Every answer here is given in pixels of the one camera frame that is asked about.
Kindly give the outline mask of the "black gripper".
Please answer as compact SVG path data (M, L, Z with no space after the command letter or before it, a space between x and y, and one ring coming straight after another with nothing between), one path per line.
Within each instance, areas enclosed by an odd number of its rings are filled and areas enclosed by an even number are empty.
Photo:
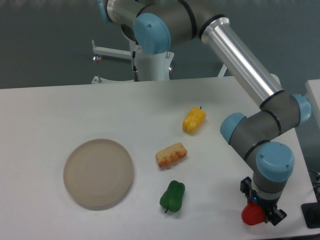
M285 211L278 209L278 201L282 195L282 191L269 193L259 188L252 190L252 179L247 176L240 182L240 192L245 195L248 203L253 201L262 208L265 212L264 222L266 224L271 223L273 226L276 226L287 217Z

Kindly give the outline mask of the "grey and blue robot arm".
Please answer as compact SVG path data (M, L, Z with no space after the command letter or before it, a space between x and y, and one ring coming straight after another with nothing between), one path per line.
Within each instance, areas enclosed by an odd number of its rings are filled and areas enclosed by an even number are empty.
M252 169L240 183L247 205L241 218L247 225L277 225L286 213L277 203L292 174L291 149L275 138L305 123L311 115L309 101L286 93L232 30L229 19L204 0L100 0L105 23L121 25L132 41L133 79L169 79L161 66L172 46L199 38L219 57L260 111L250 117L228 116L220 126L225 141Z

